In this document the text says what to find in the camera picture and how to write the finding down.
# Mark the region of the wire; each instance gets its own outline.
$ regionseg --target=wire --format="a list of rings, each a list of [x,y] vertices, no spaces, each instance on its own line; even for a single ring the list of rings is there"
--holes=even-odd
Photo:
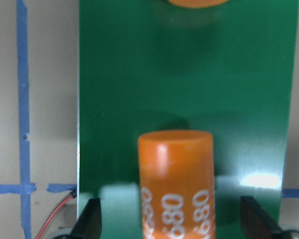
[[[61,201],[61,203],[55,208],[55,210],[53,211],[53,213],[49,216],[48,220],[46,220],[44,226],[42,227],[41,231],[39,232],[38,236],[36,237],[36,239],[40,239],[41,236],[43,235],[45,229],[48,227],[49,223],[51,222],[51,220],[54,218],[54,216],[57,214],[57,212],[68,202],[70,201],[72,198],[76,197],[76,190],[72,191],[69,196],[67,196],[64,200]]]

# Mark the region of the red wire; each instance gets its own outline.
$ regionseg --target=red wire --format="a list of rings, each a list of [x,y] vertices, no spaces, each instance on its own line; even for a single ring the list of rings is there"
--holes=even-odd
[[[47,228],[47,226],[49,225],[50,221],[53,219],[53,217],[55,216],[55,214],[57,214],[57,212],[69,201],[72,199],[72,196],[69,195],[68,197],[66,197],[60,204],[59,206],[57,206],[57,208],[53,211],[53,213],[50,215],[50,217],[48,218],[48,220],[46,221],[46,223],[44,224],[44,226],[42,227],[41,231],[39,232],[38,236],[36,239],[40,239],[41,236],[43,235],[45,229]]]

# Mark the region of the green surface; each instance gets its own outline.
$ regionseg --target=green surface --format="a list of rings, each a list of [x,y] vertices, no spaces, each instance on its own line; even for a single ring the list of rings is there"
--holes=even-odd
[[[210,131],[217,238],[242,239],[239,197],[279,215],[297,0],[185,9],[80,1],[80,210],[101,197],[102,239],[141,239],[137,138]]]

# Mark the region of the blue tape strip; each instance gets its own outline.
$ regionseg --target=blue tape strip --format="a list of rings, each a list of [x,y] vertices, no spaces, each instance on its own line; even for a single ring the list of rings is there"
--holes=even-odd
[[[57,184],[50,183],[47,187],[47,191],[51,193],[60,193],[64,191],[73,191],[76,189],[76,184]]]
[[[30,195],[35,190],[36,185],[34,183],[29,185],[0,184],[0,194],[16,193]]]
[[[31,190],[29,134],[29,76],[27,42],[27,8],[16,0],[16,38],[18,54],[19,151],[21,187],[21,226],[25,239],[31,239]]]
[[[283,189],[283,198],[299,198],[299,189]]]

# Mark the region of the orange circular object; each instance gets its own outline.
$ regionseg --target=orange circular object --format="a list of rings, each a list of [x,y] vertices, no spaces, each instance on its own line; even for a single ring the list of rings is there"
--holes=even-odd
[[[139,165],[144,239],[215,239],[210,133],[143,134]]]
[[[222,4],[227,0],[168,0],[171,4],[188,8],[201,8]]]

